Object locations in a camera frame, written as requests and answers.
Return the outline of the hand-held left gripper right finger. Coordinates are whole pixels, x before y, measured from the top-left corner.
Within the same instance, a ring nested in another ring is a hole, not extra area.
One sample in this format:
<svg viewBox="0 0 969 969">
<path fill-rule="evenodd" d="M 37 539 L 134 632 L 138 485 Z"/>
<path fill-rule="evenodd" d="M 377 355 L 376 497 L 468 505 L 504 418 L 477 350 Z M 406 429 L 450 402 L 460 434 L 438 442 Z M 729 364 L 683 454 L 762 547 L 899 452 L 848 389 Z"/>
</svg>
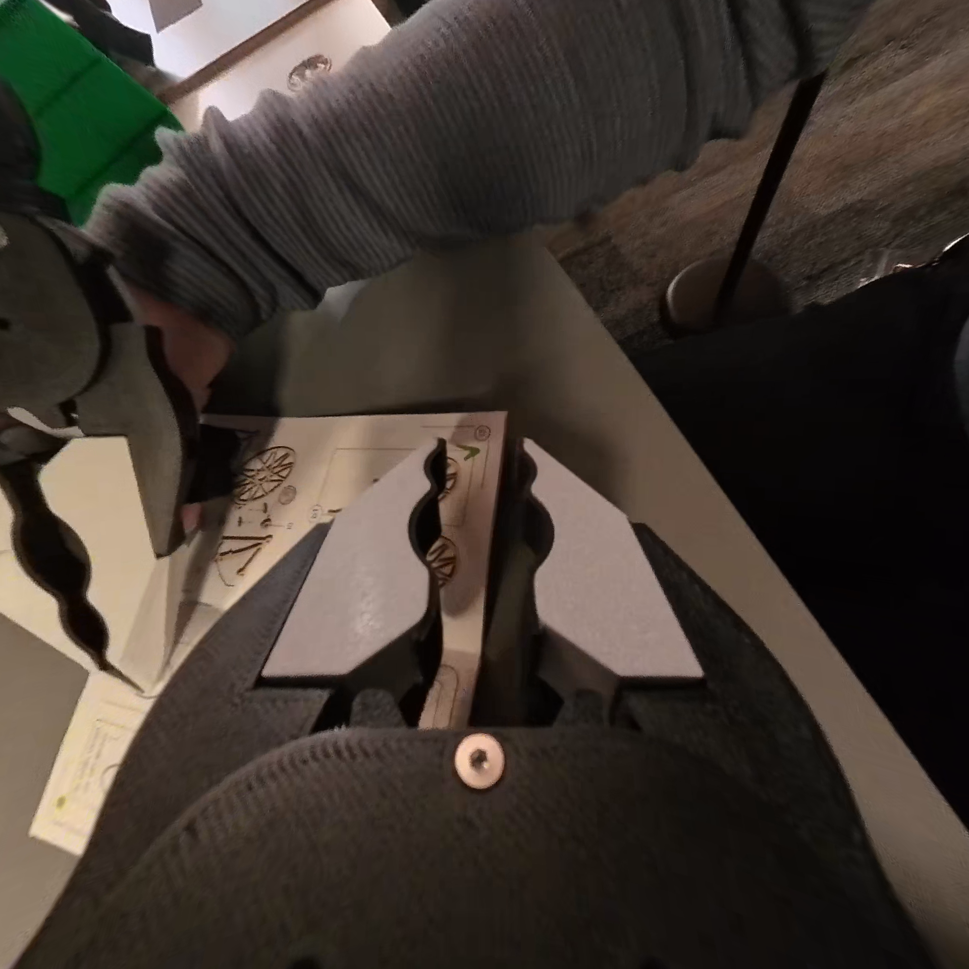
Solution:
<svg viewBox="0 0 969 969">
<path fill-rule="evenodd" d="M 489 566 L 489 708 L 695 686 L 701 663 L 630 518 L 530 438 L 507 448 Z"/>
</svg>

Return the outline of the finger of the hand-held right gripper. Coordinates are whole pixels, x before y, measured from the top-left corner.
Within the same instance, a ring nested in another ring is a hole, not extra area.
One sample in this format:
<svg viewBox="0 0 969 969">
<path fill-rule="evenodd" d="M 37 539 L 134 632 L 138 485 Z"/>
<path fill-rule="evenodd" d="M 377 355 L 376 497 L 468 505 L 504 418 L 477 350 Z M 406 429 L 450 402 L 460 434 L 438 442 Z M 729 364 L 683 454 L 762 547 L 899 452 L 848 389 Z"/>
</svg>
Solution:
<svg viewBox="0 0 969 969">
<path fill-rule="evenodd" d="M 185 538 L 182 508 L 193 477 L 198 412 L 169 367 L 152 326 L 107 326 L 100 368 L 81 394 L 87 436 L 123 437 L 139 489 L 152 550 L 173 554 Z"/>
<path fill-rule="evenodd" d="M 119 438 L 146 523 L 146 328 L 107 258 L 40 215 L 2 216 L 2 426 L 8 557 L 95 670 L 141 688 L 134 668 L 110 659 L 94 555 L 48 501 L 41 472 L 66 449 L 55 431 Z"/>
</svg>

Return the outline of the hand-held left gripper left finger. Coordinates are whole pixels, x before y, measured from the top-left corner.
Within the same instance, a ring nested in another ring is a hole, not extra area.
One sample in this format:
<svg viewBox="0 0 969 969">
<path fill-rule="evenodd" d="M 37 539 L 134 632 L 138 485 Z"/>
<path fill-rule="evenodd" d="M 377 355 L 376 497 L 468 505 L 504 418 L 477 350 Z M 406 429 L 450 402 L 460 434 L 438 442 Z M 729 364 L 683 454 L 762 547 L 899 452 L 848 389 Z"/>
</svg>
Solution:
<svg viewBox="0 0 969 969">
<path fill-rule="evenodd" d="M 441 537 L 447 463 L 445 441 L 431 438 L 335 515 L 262 667 L 265 683 L 379 689 L 422 706 L 442 654 L 427 556 Z"/>
</svg>

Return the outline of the white instruction booklet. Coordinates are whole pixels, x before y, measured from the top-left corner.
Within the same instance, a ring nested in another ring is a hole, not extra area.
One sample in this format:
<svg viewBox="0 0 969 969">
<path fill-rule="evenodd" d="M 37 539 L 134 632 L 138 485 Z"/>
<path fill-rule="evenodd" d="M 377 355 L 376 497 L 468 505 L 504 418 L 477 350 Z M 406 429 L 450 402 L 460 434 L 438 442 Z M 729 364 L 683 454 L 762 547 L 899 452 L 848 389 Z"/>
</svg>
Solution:
<svg viewBox="0 0 969 969">
<path fill-rule="evenodd" d="M 29 835 L 81 855 L 107 792 L 155 699 L 215 622 L 313 526 L 385 478 L 419 446 L 446 444 L 442 536 L 428 553 L 440 585 L 442 662 L 418 724 L 466 726 L 478 678 L 491 536 L 505 443 L 500 413 L 339 418 L 212 418 L 240 442 L 232 495 L 168 559 L 147 539 L 127 443 L 83 438 L 42 468 L 51 510 L 91 563 L 87 598 L 107 628 L 107 659 L 134 686 L 93 662 L 42 616 L 41 592 L 16 593 L 28 629 L 90 673 L 64 733 Z"/>
</svg>

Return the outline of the person's right forearm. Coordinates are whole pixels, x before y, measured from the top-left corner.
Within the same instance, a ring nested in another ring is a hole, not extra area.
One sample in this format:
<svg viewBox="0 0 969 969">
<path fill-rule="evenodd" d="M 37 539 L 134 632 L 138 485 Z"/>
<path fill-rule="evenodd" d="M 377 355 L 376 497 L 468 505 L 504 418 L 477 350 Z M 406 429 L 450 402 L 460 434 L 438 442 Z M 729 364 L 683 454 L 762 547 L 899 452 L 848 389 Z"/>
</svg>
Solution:
<svg viewBox="0 0 969 969">
<path fill-rule="evenodd" d="M 121 275 L 240 339 L 416 252 L 558 224 L 738 139 L 863 1 L 429 2 L 248 114 L 160 132 L 85 225 Z"/>
</svg>

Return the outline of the person's right hand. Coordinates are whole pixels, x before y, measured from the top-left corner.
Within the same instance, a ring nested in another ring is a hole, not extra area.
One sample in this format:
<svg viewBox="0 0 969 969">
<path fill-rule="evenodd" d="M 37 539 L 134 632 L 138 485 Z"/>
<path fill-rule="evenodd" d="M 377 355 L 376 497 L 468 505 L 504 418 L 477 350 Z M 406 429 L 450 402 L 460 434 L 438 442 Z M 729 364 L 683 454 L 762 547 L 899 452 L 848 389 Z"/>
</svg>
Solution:
<svg viewBox="0 0 969 969">
<path fill-rule="evenodd" d="M 130 288 L 129 296 L 139 321 L 159 331 L 168 366 L 184 384 L 201 415 L 213 383 L 234 355 L 234 341 L 206 321 L 144 290 Z"/>
</svg>

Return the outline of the green plastic bin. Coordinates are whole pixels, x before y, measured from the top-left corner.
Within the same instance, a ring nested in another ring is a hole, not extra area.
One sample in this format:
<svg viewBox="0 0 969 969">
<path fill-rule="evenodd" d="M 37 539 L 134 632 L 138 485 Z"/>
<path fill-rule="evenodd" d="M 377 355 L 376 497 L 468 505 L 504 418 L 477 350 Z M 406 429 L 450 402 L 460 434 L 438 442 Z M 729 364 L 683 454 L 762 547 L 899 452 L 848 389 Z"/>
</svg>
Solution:
<svg viewBox="0 0 969 969">
<path fill-rule="evenodd" d="M 82 226 L 106 186 L 157 165 L 160 129 L 176 116 L 41 2 L 2 2 L 1 77 L 26 111 L 39 186 Z"/>
</svg>

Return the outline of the black pole round base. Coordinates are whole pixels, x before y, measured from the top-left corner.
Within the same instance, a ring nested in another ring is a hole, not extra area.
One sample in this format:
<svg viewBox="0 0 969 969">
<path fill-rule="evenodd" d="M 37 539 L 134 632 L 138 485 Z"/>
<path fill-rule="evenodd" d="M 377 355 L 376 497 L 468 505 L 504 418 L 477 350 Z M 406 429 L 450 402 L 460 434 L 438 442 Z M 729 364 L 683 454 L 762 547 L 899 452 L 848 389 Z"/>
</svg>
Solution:
<svg viewBox="0 0 969 969">
<path fill-rule="evenodd" d="M 826 77 L 821 72 L 796 85 L 731 253 L 692 262 L 666 287 L 660 319 L 673 339 L 790 312 L 785 284 L 754 250 Z"/>
</svg>

